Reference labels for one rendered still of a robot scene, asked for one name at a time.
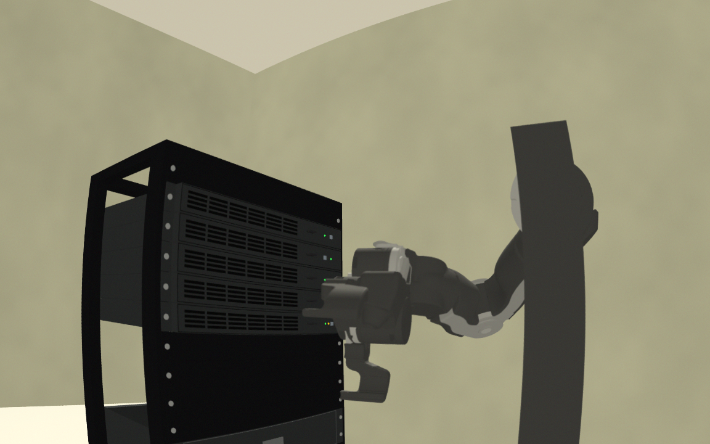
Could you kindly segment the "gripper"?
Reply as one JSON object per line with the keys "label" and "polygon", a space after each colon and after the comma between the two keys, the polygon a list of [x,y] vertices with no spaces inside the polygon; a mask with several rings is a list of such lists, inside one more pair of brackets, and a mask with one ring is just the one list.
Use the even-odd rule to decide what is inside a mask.
{"label": "gripper", "polygon": [[371,343],[406,345],[409,340],[409,268],[409,258],[398,257],[397,271],[364,271],[361,276],[326,279],[321,284],[321,300],[326,301],[323,307],[302,310],[306,317],[333,318],[339,337],[346,340],[346,366],[359,373],[360,383],[358,391],[340,391],[341,400],[386,400],[391,372],[369,362]]}

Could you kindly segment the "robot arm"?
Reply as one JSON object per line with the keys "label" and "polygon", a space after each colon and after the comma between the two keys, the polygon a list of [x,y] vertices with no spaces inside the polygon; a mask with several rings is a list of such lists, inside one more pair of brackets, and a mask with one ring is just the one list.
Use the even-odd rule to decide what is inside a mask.
{"label": "robot arm", "polygon": [[[594,210],[589,180],[576,164],[574,168],[584,246],[598,230],[599,213]],[[409,258],[406,283],[410,284],[412,315],[426,316],[448,334],[458,337],[479,339],[496,334],[504,321],[524,305],[523,238],[516,176],[510,199],[511,213],[520,229],[502,251],[489,279],[470,281],[456,270],[448,269],[443,260],[418,256],[403,245],[383,240],[373,242],[375,248],[355,251],[352,273],[348,276],[361,276],[364,271],[397,271],[398,257]]]}

